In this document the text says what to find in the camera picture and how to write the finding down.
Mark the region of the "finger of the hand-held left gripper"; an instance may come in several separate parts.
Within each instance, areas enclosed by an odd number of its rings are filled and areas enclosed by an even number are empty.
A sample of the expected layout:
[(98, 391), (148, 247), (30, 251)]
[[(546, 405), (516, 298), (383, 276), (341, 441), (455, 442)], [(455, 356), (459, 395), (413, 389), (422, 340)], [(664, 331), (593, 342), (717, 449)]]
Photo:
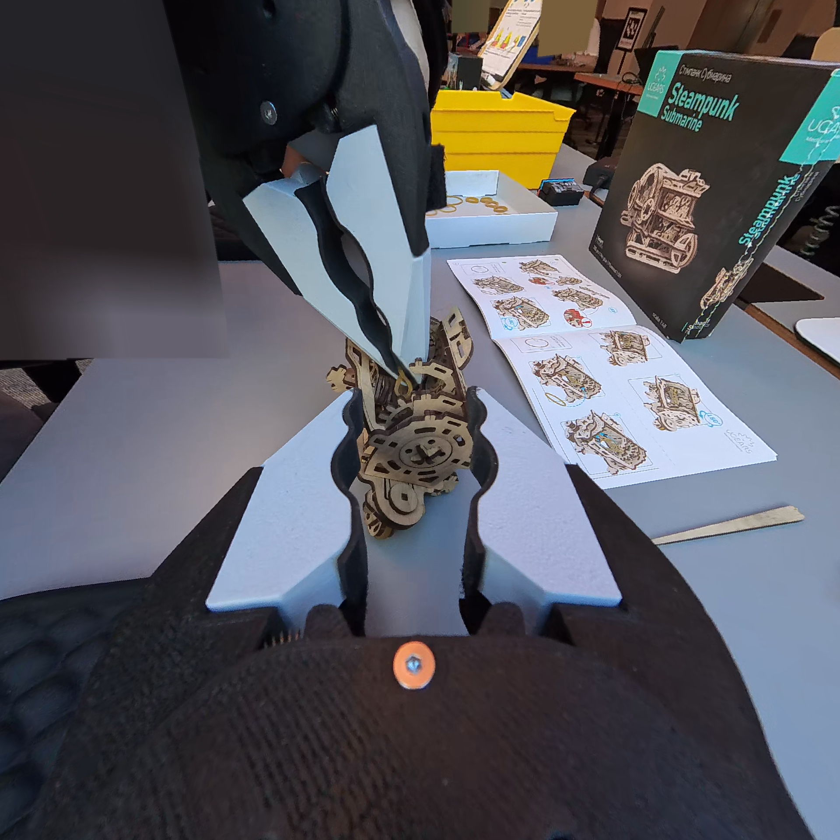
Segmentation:
[(259, 185), (245, 206), (300, 294), (393, 376), (403, 374), (371, 287), (344, 252), (325, 175), (303, 164), (290, 178)]
[(377, 128), (339, 141), (326, 190), (338, 221), (360, 245), (371, 269), (373, 300), (391, 329), (400, 362), (427, 359), (431, 251), (414, 256)]

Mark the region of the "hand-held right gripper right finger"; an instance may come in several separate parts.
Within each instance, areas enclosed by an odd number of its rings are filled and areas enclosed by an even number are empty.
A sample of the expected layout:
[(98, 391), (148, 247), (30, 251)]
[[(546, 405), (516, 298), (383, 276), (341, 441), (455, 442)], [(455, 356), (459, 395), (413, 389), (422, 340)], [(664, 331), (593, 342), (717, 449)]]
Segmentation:
[(617, 606), (621, 593), (563, 459), (488, 391), (467, 391), (479, 490), (470, 502), (460, 611), (477, 634), (489, 605), (538, 633), (554, 603)]

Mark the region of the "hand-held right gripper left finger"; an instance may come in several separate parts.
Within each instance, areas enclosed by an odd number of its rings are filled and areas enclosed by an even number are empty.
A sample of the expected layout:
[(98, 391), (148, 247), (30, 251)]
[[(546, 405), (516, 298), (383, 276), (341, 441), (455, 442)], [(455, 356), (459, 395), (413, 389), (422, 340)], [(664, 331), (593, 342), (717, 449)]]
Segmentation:
[(267, 459), (206, 607), (273, 607), (291, 631), (319, 604), (344, 606), (364, 632), (368, 563), (359, 502), (363, 397), (341, 394)]

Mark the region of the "wooden mechanical model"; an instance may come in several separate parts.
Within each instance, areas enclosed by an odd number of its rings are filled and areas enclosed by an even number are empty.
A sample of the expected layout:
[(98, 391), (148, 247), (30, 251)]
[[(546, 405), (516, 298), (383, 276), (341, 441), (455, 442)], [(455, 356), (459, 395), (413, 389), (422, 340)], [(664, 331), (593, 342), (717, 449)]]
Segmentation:
[(456, 471), (469, 467), (473, 442), (463, 368), (473, 342), (458, 308), (430, 324), (429, 358), (409, 365), (419, 387), (408, 398), (397, 396), (396, 379), (349, 339), (348, 364), (327, 375), (334, 391), (358, 388), (363, 396), (359, 479), (369, 486), (364, 521), (376, 539), (417, 524), (425, 496), (450, 492)]

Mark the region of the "black teal model kit box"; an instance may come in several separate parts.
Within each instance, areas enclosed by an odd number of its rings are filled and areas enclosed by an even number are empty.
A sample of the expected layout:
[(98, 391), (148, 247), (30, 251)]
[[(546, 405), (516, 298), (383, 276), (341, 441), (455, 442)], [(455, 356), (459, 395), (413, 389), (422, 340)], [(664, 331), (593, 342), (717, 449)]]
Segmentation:
[(660, 50), (590, 251), (669, 339), (706, 338), (838, 159), (834, 62)]

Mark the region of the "heap of rubber bands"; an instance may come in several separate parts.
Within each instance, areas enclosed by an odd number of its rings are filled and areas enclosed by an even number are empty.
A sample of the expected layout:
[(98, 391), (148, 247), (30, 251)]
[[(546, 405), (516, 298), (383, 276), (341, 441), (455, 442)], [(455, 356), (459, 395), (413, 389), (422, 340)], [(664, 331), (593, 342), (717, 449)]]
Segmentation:
[(447, 195), (445, 206), (426, 213), (426, 219), (434, 217), (494, 217), (510, 215), (513, 211), (495, 196)]

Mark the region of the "white cardboard tray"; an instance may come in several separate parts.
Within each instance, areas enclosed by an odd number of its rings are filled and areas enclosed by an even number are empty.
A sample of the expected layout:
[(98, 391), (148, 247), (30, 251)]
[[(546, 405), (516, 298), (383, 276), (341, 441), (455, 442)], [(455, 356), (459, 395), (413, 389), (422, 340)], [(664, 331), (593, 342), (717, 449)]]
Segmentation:
[(558, 211), (529, 189), (499, 171), (447, 171), (447, 195), (495, 196), (513, 211), (494, 217), (426, 219), (434, 249), (478, 245), (522, 245), (549, 241)]

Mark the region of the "white instruction booklet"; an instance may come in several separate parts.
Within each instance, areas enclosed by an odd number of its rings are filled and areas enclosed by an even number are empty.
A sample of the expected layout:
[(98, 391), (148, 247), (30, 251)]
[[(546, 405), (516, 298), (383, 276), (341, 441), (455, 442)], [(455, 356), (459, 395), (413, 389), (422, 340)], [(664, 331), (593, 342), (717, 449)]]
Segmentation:
[(600, 487), (776, 460), (665, 339), (560, 255), (448, 265), (551, 445)]

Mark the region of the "yellow plastic bin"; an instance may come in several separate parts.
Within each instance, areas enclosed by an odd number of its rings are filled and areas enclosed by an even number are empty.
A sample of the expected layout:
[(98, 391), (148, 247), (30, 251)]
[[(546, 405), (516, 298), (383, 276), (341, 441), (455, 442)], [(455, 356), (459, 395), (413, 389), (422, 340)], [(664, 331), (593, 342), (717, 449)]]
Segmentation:
[(441, 90), (431, 111), (445, 169), (499, 171), (533, 190), (549, 178), (572, 108), (516, 92)]

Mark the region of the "thin wooden stick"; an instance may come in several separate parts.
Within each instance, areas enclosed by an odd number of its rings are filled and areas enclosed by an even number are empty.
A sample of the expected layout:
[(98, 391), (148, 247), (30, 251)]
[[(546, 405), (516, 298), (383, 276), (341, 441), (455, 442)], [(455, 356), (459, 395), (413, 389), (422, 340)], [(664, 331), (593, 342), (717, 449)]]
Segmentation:
[(740, 518), (720, 521), (706, 526), (664, 535), (652, 539), (652, 542), (655, 545), (667, 545), (696, 541), (736, 532), (747, 532), (801, 522), (804, 519), (804, 514), (794, 506), (777, 507)]

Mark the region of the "printed sheet on wooden board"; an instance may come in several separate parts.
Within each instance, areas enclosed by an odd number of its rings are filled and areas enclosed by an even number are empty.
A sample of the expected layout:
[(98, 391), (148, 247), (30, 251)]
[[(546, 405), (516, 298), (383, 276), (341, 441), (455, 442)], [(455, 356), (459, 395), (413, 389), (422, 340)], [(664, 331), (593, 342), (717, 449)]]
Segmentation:
[(478, 56), (481, 86), (498, 91), (518, 68), (539, 33), (542, 1), (508, 1)]

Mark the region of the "white rounded board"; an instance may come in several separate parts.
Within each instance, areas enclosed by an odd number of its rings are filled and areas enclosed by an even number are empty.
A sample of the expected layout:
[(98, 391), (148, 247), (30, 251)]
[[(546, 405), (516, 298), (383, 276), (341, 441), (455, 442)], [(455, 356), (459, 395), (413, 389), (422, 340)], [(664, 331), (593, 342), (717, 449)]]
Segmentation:
[(839, 365), (839, 317), (804, 318), (796, 322), (794, 331), (801, 340)]

